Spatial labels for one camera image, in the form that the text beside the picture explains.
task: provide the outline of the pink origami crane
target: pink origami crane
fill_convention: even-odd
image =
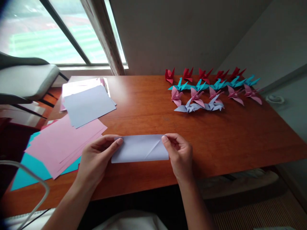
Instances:
[[[250,97],[251,99],[257,101],[259,104],[262,105],[262,101],[259,97],[256,96],[256,93],[259,93],[263,90],[258,90],[258,89],[255,89],[255,90],[252,90],[248,85],[244,84],[244,88],[245,88],[245,96],[246,97]]]
[[[189,72],[189,69],[185,68],[185,70],[183,71],[183,79],[184,80],[189,80],[190,82],[193,81],[193,79],[191,78],[192,73],[193,73],[193,68],[191,69],[191,72]]]
[[[204,80],[208,85],[210,85],[210,80],[208,79],[210,73],[212,72],[213,68],[206,74],[206,71],[202,71],[201,68],[199,68],[199,79]]]
[[[183,93],[179,93],[178,90],[173,86],[172,88],[172,101],[177,105],[177,107],[181,106],[181,95]]]
[[[220,91],[221,91],[221,90],[219,90],[219,91],[216,93],[215,90],[209,86],[209,92],[210,92],[210,97],[209,97],[209,99],[212,99],[212,98],[214,98],[216,95],[220,95],[220,94],[224,93],[224,92],[221,92],[221,93],[220,93]],[[215,102],[216,102],[216,103],[222,103],[221,100],[216,100]]]
[[[234,99],[235,101],[239,102],[241,105],[244,106],[242,99],[239,98],[239,92],[240,92],[241,89],[234,91],[234,89],[232,87],[230,87],[229,85],[227,85],[227,87],[228,87],[228,91],[229,91],[228,98],[232,98],[232,99]]]
[[[224,73],[224,71],[219,71],[215,77],[215,80],[221,79],[221,82],[224,82],[224,78],[227,76],[228,72],[229,70],[227,70],[226,73]]]
[[[201,95],[204,93],[204,91],[196,91],[195,89],[191,88],[191,96],[192,101],[195,101],[197,104],[201,105],[202,107],[205,107],[204,102],[200,99]]]
[[[168,82],[170,82],[171,84],[174,81],[174,73],[175,73],[175,67],[173,69],[173,71],[171,72],[170,70],[165,70],[165,80],[167,80]]]
[[[238,67],[236,67],[235,70],[233,71],[233,73],[231,74],[229,80],[233,80],[235,77],[241,76],[244,73],[245,70],[246,69],[242,70],[242,72],[239,73],[240,69]]]

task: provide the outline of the chair seat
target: chair seat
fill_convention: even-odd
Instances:
[[[43,98],[59,75],[56,65],[20,65],[0,70],[0,93],[30,101]]]

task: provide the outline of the window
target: window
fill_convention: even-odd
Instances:
[[[109,0],[105,0],[123,63]],[[80,0],[11,0],[0,23],[0,51],[53,64],[108,64]]]

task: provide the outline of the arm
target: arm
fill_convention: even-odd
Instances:
[[[166,134],[162,142],[179,184],[189,230],[216,229],[193,177],[192,146],[179,134]]]
[[[122,138],[114,141],[115,137],[104,135],[84,148],[74,183],[42,230],[77,229],[108,161],[123,142]]]

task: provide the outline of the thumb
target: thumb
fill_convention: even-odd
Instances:
[[[169,153],[169,157],[172,158],[175,155],[178,154],[178,151],[176,149],[174,149],[174,147],[172,146],[171,141],[167,138],[167,136],[162,136],[162,143],[165,146],[167,152]]]
[[[123,139],[119,138],[116,141],[114,141],[105,151],[103,151],[104,155],[108,158],[108,160],[113,156],[113,154],[116,152],[116,150],[121,147],[123,143]]]

